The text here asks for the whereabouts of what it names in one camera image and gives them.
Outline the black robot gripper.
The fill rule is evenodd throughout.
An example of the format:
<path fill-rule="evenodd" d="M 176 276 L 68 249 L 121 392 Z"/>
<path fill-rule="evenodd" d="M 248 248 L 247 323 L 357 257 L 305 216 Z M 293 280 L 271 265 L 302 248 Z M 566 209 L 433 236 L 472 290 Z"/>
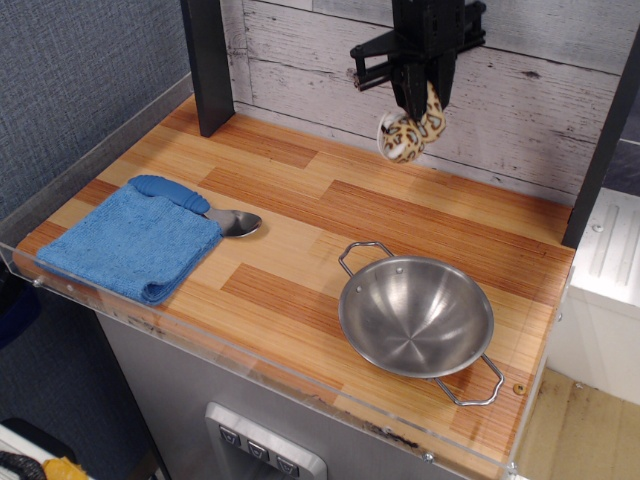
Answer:
<path fill-rule="evenodd" d="M 397 105 L 418 121 L 427 110 L 430 81 L 446 109 L 458 55 L 485 43 L 486 10 L 482 1 L 394 1 L 393 28 L 350 51 L 356 88 L 391 81 Z"/>

